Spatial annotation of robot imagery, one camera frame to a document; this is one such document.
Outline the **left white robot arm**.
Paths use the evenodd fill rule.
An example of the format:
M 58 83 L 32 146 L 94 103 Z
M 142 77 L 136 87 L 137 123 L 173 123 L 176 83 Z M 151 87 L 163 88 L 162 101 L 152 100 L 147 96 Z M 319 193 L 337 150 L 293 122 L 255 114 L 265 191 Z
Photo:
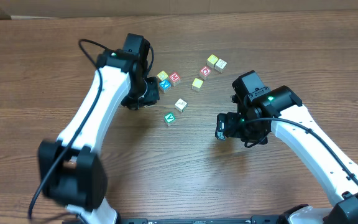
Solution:
M 105 197 L 101 145 L 119 106 L 138 110 L 158 101 L 147 54 L 147 49 L 105 50 L 94 62 L 94 80 L 74 118 L 56 141 L 40 143 L 41 183 L 35 195 L 62 204 L 80 223 L 117 223 L 119 218 Z

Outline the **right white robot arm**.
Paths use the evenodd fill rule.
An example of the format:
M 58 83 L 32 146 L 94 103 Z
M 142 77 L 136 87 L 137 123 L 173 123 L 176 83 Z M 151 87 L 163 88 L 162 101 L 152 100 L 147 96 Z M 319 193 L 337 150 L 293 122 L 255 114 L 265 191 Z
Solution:
M 238 138 L 246 148 L 267 144 L 267 136 L 284 142 L 323 188 L 331 208 L 299 205 L 277 223 L 358 223 L 358 165 L 318 126 L 300 98 L 287 86 L 234 86 L 235 113 L 217 116 L 217 139 Z

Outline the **green V letter block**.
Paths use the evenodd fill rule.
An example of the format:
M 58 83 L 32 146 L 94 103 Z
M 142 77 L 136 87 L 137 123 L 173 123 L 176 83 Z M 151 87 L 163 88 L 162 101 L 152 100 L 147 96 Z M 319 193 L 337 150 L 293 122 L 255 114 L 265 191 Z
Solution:
M 167 126 L 171 126 L 176 121 L 175 115 L 171 112 L 167 113 L 163 118 Z

